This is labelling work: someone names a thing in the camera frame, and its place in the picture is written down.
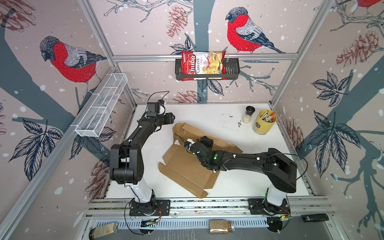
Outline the brown cardboard box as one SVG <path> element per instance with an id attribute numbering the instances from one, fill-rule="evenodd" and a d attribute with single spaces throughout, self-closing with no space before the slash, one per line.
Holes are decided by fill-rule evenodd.
<path id="1" fill-rule="evenodd" d="M 207 189 L 212 189 L 219 176 L 203 167 L 200 161 L 192 154 L 187 153 L 184 141 L 193 141 L 201 137 L 213 140 L 213 150 L 225 150 L 241 154 L 243 151 L 236 145 L 214 137 L 187 123 L 177 123 L 173 126 L 174 140 L 179 145 L 173 144 L 163 156 L 164 163 L 159 163 L 160 173 L 173 180 L 175 183 L 189 191 L 195 197 L 202 199 L 208 196 Z"/>

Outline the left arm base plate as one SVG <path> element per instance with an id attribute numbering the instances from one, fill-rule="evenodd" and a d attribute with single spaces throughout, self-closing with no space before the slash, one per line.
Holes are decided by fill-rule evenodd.
<path id="1" fill-rule="evenodd" d="M 170 200 L 155 200 L 148 203 L 129 203 L 130 217 L 160 217 L 170 214 Z"/>

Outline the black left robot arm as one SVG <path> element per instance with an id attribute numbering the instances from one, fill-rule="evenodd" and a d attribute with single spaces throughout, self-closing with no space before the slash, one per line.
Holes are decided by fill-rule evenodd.
<path id="1" fill-rule="evenodd" d="M 110 179 L 131 190 L 130 216 L 162 215 L 156 195 L 145 180 L 142 148 L 151 134 L 161 130 L 163 125 L 173 124 L 175 116 L 167 113 L 164 100 L 148 102 L 138 126 L 121 144 L 110 150 Z"/>

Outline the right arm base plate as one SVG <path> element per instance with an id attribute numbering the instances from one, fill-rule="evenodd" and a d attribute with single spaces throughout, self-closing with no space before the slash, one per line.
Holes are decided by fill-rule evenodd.
<path id="1" fill-rule="evenodd" d="M 283 200 L 281 206 L 268 203 L 267 198 L 248 199 L 248 204 L 251 215 L 277 216 L 291 214 L 291 208 L 287 198 Z"/>

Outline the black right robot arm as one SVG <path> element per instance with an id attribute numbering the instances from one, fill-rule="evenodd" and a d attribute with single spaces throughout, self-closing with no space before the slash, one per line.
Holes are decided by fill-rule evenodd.
<path id="1" fill-rule="evenodd" d="M 280 212 L 288 215 L 291 213 L 287 194 L 297 190 L 297 164 L 294 161 L 274 148 L 258 154 L 237 154 L 224 150 L 214 151 L 213 143 L 212 139 L 203 136 L 196 142 L 191 139 L 184 141 L 184 148 L 193 154 L 203 167 L 214 172 L 243 170 L 266 175 L 271 186 L 260 204 L 254 206 L 250 203 L 250 210 L 267 216 Z"/>

